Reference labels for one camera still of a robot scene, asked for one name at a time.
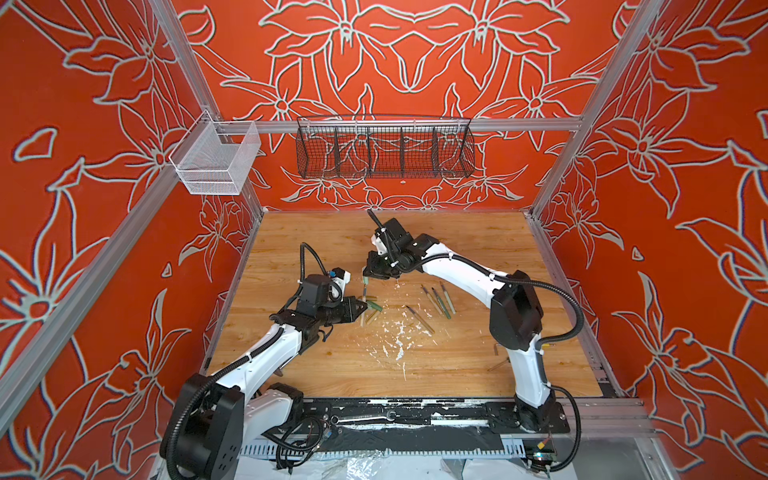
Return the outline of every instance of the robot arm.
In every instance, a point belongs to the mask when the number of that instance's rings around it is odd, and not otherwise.
[[[371,211],[369,215],[379,228],[371,237],[376,251],[369,252],[363,276],[386,280],[418,270],[449,281],[480,300],[490,309],[491,334],[509,354],[521,426],[533,432],[545,429],[553,411],[554,393],[541,357],[544,311],[533,286],[562,294],[561,290],[531,280],[521,271],[509,275],[491,270],[461,257],[425,233],[413,238],[394,218],[382,224]],[[577,325],[568,334],[549,341],[571,338],[580,329]]]
[[[291,429],[303,420],[303,394],[297,389],[278,383],[260,396],[256,396],[257,390],[321,334],[325,341],[334,325],[354,322],[367,308],[354,296],[344,297],[348,272],[339,268],[326,272],[314,250],[306,248],[317,258],[323,275],[302,278],[284,308],[270,315],[275,325],[235,363],[211,377],[192,375],[182,386],[160,446],[173,480],[185,478],[179,468],[200,478],[228,478],[244,440],[264,435],[281,442],[266,431],[275,426]],[[294,300],[296,309],[289,310]],[[317,447],[320,440],[318,435],[316,444],[306,451]]]

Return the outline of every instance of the basket divider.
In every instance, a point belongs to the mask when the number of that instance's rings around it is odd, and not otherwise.
[[[462,170],[464,171],[464,176],[468,177],[467,175],[467,167],[464,164],[465,162],[465,155],[464,155],[464,144],[467,143],[467,133],[469,132],[469,124],[466,124],[464,126],[464,136],[462,137],[462,145],[458,148],[458,162],[462,165]]]
[[[339,152],[339,128],[333,128],[333,160],[336,162],[336,176],[341,177],[341,153]]]
[[[310,153],[306,150],[306,143],[304,142],[304,129],[301,127],[301,123],[299,123],[299,138],[301,139],[301,148],[304,150],[304,158],[306,160],[303,163],[304,168],[299,171],[299,175],[301,175],[302,178],[306,178],[306,169],[310,166]]]
[[[437,142],[437,129],[432,127],[432,169],[434,177],[440,176],[439,146]]]
[[[402,134],[402,127],[400,127],[400,173],[403,177],[406,175],[406,138]]]
[[[373,173],[376,166],[373,164],[373,156],[371,155],[371,127],[366,127],[366,147],[368,147],[368,171]]]

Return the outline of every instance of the black wire basket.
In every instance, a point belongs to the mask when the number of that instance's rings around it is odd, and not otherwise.
[[[337,115],[297,122],[303,178],[460,178],[475,171],[469,118]]]

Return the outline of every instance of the white wire basket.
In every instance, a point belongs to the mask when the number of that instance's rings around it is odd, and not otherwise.
[[[191,194],[238,195],[259,153],[261,137],[254,122],[240,143],[229,143],[229,136],[219,134],[220,123],[203,112],[170,155]]]

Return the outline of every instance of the wire basket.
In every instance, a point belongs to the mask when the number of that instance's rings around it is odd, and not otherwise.
[[[470,119],[354,115],[301,117],[303,178],[458,178],[475,171]]]
[[[238,195],[259,153],[261,137],[255,123],[250,122],[239,144],[218,133],[221,123],[204,112],[169,156],[191,194]]]

